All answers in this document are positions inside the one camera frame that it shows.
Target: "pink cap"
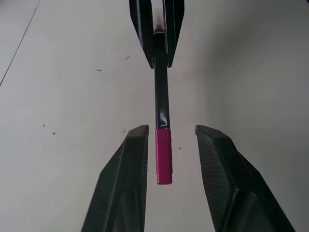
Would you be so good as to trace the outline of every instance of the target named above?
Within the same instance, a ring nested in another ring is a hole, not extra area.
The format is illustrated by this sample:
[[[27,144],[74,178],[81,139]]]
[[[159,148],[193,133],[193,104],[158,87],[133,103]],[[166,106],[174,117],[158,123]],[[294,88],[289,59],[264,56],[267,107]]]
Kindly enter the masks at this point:
[[[170,185],[172,180],[172,147],[170,129],[155,130],[156,175],[159,185]]]

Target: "white surface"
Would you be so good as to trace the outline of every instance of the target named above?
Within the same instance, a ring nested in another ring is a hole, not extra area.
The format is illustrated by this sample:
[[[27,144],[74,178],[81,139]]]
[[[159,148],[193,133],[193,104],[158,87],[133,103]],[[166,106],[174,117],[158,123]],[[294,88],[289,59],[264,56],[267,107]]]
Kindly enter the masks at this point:
[[[0,82],[38,4],[38,0],[0,0]]]
[[[42,1],[0,88],[0,231],[79,231],[99,172],[141,124],[146,232],[214,231],[195,124],[232,137],[307,231],[308,28],[304,0],[186,2],[169,69],[174,183],[157,186],[154,73],[128,1]]]

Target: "pink marker cap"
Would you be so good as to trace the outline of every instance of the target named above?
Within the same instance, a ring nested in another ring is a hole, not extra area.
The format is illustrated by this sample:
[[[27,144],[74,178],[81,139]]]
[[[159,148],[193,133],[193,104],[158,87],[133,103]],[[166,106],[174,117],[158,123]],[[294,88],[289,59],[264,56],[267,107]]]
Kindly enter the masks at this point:
[[[172,147],[170,129],[155,130],[156,176],[159,185],[170,185],[172,180]]]

